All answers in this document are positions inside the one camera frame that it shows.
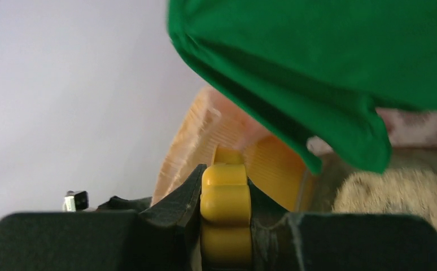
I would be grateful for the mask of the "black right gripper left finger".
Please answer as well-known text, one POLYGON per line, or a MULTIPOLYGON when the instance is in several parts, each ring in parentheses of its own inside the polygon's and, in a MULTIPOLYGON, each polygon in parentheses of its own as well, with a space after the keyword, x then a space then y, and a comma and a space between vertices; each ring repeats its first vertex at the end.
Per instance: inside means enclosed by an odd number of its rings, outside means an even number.
POLYGON ((141 213, 10 214, 0 220, 0 270, 192 270, 205 169, 141 213))

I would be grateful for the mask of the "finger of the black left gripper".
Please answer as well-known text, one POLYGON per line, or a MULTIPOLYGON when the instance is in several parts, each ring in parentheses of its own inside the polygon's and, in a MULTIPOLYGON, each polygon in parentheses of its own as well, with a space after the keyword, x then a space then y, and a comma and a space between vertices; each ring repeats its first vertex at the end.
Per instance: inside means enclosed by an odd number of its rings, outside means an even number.
POLYGON ((107 202, 100 204, 97 211, 102 210, 134 210, 141 213, 151 205, 152 197, 127 200, 118 196, 111 197, 107 202))

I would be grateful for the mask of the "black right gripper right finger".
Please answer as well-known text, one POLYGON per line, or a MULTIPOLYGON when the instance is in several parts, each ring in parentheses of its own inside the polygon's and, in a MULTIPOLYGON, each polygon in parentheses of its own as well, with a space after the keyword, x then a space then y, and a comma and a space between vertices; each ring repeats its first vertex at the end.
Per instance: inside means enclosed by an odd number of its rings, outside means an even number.
POLYGON ((437 270, 437 231, 420 217, 289 212, 248 185, 255 270, 437 270))

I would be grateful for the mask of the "yellow litter scoop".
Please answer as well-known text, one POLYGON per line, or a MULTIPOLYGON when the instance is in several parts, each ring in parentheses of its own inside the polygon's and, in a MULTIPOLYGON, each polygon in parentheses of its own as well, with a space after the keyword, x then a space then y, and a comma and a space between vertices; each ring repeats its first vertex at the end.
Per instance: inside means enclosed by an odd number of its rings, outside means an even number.
POLYGON ((251 196, 243 156, 216 147, 202 175, 200 248, 212 268, 247 269, 251 265, 251 196))

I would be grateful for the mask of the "yellow ribbed trash bin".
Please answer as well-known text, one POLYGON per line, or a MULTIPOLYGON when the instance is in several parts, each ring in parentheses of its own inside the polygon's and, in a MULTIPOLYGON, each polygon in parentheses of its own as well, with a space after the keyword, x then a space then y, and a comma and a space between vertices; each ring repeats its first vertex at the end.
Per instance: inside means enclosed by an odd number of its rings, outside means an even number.
POLYGON ((296 210, 306 169, 301 157, 272 133, 239 152, 254 184, 284 208, 296 210))

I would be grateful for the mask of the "grey translucent litter box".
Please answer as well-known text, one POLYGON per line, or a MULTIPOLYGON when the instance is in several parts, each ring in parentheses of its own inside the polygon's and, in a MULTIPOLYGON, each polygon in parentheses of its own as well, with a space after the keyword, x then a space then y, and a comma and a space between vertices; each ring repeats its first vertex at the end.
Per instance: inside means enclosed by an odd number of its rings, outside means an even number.
MULTIPOLYGON (((349 165, 336 154, 322 156, 321 174, 314 176, 306 170, 301 181, 297 197, 297 211, 323 212, 332 211, 338 189, 352 173, 361 170, 349 165)), ((398 148, 392 153, 389 169, 427 169, 437 175, 437 148, 398 148)))

